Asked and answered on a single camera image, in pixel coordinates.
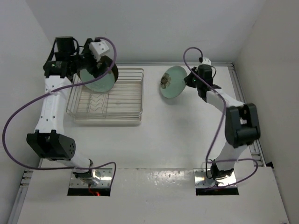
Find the metal base plate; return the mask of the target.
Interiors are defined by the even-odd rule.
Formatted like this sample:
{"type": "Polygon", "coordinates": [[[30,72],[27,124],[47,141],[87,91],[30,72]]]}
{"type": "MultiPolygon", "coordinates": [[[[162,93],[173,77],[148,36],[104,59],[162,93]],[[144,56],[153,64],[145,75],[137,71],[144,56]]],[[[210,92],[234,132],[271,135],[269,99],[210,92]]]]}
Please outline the metal base plate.
{"type": "Polygon", "coordinates": [[[109,188],[112,181],[112,168],[93,169],[86,173],[72,173],[70,188],[109,188]]]}
{"type": "Polygon", "coordinates": [[[213,188],[213,187],[235,187],[236,177],[233,172],[231,175],[225,177],[209,179],[206,175],[205,169],[194,169],[194,181],[196,188],[213,188]]]}

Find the green flower plate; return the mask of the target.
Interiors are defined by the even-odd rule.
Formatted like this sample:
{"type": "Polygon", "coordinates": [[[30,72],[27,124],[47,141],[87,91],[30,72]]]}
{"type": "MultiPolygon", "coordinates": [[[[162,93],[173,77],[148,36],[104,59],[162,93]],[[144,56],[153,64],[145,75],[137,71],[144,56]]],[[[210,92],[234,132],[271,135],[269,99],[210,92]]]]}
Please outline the green flower plate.
{"type": "MultiPolygon", "coordinates": [[[[81,70],[79,76],[82,82],[88,82],[95,79],[86,69],[81,70]]],[[[85,84],[85,86],[94,92],[104,93],[111,90],[114,86],[114,83],[114,74],[113,72],[109,72],[102,79],[89,84],[85,84]]]]}
{"type": "Polygon", "coordinates": [[[159,90],[163,97],[172,99],[179,96],[186,87],[186,70],[181,66],[170,67],[161,77],[159,90]]]}

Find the brown ceramic plate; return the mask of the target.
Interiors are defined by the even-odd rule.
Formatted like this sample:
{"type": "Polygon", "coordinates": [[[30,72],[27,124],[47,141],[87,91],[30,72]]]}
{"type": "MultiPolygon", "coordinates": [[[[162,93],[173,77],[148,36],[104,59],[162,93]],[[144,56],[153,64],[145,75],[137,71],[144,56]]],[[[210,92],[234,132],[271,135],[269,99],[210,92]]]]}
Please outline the brown ceramic plate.
{"type": "MultiPolygon", "coordinates": [[[[103,73],[105,73],[108,70],[108,68],[111,66],[112,62],[113,62],[113,60],[111,58],[109,58],[108,56],[102,56],[100,58],[100,60],[98,61],[98,67],[101,66],[101,68],[103,69],[103,73]]],[[[115,82],[116,82],[118,79],[118,75],[119,75],[118,68],[117,68],[116,64],[114,64],[114,66],[112,67],[112,69],[109,72],[113,72],[115,82]]]]}

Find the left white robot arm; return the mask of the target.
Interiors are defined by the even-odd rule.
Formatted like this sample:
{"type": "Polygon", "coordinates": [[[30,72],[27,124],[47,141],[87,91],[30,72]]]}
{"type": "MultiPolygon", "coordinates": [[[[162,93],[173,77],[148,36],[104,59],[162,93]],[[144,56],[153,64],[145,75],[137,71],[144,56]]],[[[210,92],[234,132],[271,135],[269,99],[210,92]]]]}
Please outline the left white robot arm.
{"type": "Polygon", "coordinates": [[[70,167],[76,178],[98,181],[93,162],[76,151],[75,140],[64,134],[64,113],[69,87],[78,72],[87,70],[92,78],[106,73],[112,60],[106,57],[109,47],[100,39],[87,39],[79,46],[73,37],[57,37],[43,66],[45,97],[38,123],[26,142],[42,159],[70,167]]]}

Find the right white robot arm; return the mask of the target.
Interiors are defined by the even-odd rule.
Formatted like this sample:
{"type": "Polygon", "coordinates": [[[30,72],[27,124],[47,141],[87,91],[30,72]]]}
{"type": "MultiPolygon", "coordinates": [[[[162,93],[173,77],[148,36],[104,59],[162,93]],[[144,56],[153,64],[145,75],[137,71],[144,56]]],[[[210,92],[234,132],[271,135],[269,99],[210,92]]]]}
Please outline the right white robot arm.
{"type": "Polygon", "coordinates": [[[233,173],[235,163],[247,146],[260,138],[261,131],[256,105],[226,94],[213,83],[214,71],[211,65],[201,64],[193,67],[184,81],[187,86],[197,89],[202,100],[222,112],[220,124],[225,123],[226,142],[210,167],[210,178],[216,180],[233,173]]]}

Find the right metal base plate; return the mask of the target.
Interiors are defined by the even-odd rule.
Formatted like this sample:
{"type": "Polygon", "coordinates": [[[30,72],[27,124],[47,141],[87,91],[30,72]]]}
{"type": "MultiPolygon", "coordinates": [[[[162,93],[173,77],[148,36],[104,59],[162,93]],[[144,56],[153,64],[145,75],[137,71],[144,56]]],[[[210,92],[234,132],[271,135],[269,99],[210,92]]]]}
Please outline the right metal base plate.
{"type": "Polygon", "coordinates": [[[231,175],[225,177],[209,179],[206,175],[205,169],[194,169],[194,181],[196,188],[213,188],[213,187],[235,187],[236,177],[233,172],[231,175]]]}

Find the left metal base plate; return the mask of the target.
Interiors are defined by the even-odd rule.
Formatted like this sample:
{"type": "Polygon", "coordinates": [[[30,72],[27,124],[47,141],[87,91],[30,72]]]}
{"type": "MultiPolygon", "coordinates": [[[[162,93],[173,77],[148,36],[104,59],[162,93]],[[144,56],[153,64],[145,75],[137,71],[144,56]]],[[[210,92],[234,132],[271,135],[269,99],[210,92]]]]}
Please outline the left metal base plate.
{"type": "Polygon", "coordinates": [[[70,188],[109,188],[112,181],[112,168],[93,169],[86,173],[72,173],[70,188]]]}

